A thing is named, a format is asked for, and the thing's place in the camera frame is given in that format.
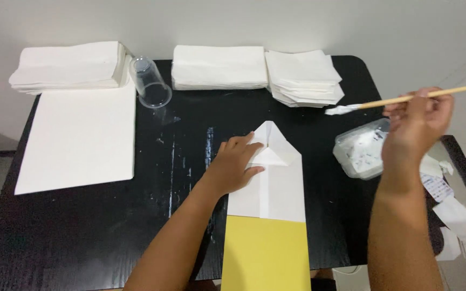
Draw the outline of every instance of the floor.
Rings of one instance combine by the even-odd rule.
[[[430,153],[433,157],[441,160],[446,156],[443,149],[438,145],[435,146]],[[6,173],[10,167],[11,158],[0,158],[0,191],[6,177]],[[462,189],[462,182],[459,181],[457,176],[451,177],[449,183],[453,186],[457,194],[457,199],[466,206],[466,198],[464,188]],[[460,255],[454,261],[439,262],[440,272],[444,279],[445,290],[458,291],[466,290],[466,260]],[[336,268],[333,276],[337,284],[338,291],[369,291],[370,283],[368,280],[368,268],[366,265],[360,266],[355,271],[354,267]],[[215,280],[216,285],[220,285],[220,280]]]

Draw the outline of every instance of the yellow cardboard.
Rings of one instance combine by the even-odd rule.
[[[303,222],[228,215],[222,291],[310,291]]]

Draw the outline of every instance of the black table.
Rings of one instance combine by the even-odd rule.
[[[335,56],[333,63],[343,78],[341,105],[380,99],[361,59]],[[157,64],[170,83],[170,61]],[[0,197],[0,290],[122,287],[168,220],[170,195],[173,212],[204,173],[207,140],[215,155],[220,142],[266,120],[274,121],[302,155],[311,269],[366,263],[379,178],[349,178],[332,150],[337,135],[380,118],[381,108],[326,116],[324,109],[288,108],[265,89],[174,91],[161,109],[137,103],[132,180],[14,196],[38,102],[39,97]],[[204,236],[197,280],[221,277],[226,209],[227,196]]]

